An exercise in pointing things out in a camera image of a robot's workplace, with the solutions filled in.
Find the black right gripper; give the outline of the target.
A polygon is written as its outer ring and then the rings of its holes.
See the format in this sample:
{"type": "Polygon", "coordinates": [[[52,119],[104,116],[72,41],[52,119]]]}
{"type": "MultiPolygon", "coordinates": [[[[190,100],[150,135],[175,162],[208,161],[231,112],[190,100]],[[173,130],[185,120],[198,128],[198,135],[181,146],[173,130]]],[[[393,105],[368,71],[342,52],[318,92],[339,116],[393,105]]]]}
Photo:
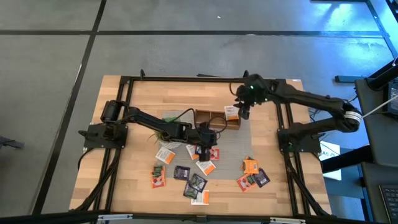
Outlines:
{"type": "Polygon", "coordinates": [[[250,107],[264,102],[264,81],[246,81],[236,89],[235,104],[240,118],[248,120],[250,107]]]}

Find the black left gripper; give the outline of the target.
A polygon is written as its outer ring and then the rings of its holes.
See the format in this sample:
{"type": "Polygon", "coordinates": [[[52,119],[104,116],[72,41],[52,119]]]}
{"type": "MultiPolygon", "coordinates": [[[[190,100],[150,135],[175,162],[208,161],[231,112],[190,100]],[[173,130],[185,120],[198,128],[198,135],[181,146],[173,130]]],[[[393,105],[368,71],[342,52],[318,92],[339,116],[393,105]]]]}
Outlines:
{"type": "Polygon", "coordinates": [[[191,130],[191,144],[201,146],[198,150],[199,161],[210,160],[210,148],[217,145],[217,133],[215,130],[210,129],[209,123],[200,123],[199,127],[191,130]]]}

